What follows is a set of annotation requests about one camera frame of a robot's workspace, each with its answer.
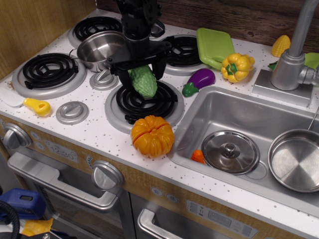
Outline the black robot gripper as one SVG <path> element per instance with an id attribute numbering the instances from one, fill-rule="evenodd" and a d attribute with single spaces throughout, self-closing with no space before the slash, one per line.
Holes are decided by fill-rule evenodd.
<path id="1" fill-rule="evenodd" d="M 124 38 L 123 47 L 107 59 L 107 66 L 113 74 L 118 74 L 123 87 L 126 90 L 134 88 L 128 70 L 144 65 L 151 65 L 156 80 L 160 80 L 166 68 L 171 44 L 167 41 L 150 40 L 148 37 L 141 40 Z"/>

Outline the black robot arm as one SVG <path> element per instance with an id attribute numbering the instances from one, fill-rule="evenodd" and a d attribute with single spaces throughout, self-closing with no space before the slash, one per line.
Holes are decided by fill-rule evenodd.
<path id="1" fill-rule="evenodd" d="M 107 57 L 111 73 L 118 76 L 126 89 L 133 87 L 128 71 L 144 65 L 151 64 L 155 78 L 161 79 L 171 44 L 150 40 L 151 28 L 161 16 L 161 6 L 156 0 L 118 0 L 116 3 L 122 16 L 124 44 Z"/>

